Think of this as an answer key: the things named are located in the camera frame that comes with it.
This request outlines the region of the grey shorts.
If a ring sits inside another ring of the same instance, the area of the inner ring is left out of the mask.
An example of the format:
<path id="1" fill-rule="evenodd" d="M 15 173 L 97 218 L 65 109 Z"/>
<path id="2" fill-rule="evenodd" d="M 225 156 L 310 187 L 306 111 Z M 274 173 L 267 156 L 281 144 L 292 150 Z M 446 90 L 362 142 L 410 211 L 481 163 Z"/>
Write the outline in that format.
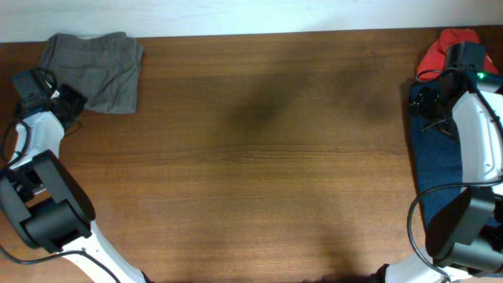
<path id="1" fill-rule="evenodd" d="M 86 109 L 134 114 L 143 52 L 144 46 L 124 32 L 92 39 L 60 33 L 46 42 L 39 66 L 87 97 Z"/>

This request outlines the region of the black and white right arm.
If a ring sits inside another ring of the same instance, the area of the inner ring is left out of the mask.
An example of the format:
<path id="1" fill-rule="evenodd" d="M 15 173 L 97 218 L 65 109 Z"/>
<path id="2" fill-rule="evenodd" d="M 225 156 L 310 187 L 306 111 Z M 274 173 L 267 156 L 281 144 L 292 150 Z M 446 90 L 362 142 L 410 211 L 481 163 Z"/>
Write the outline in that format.
<path id="1" fill-rule="evenodd" d="M 425 245 L 383 266 L 381 282 L 502 274 L 502 79 L 448 68 L 409 92 L 410 141 Z"/>

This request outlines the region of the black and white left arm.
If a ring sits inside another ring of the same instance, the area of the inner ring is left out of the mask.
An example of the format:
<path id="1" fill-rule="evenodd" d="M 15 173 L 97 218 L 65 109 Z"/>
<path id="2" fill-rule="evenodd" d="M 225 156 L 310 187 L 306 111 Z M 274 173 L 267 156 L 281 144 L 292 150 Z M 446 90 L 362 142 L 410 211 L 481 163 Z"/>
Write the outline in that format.
<path id="1" fill-rule="evenodd" d="M 59 160 L 63 138 L 78 122 L 87 99 L 53 72 L 33 68 L 13 77 L 20 96 L 8 130 L 17 133 L 12 156 L 1 169 L 1 210 L 19 238 L 47 256 L 11 262 L 35 265 L 64 258 L 94 282 L 147 282 L 97 226 L 90 198 Z"/>

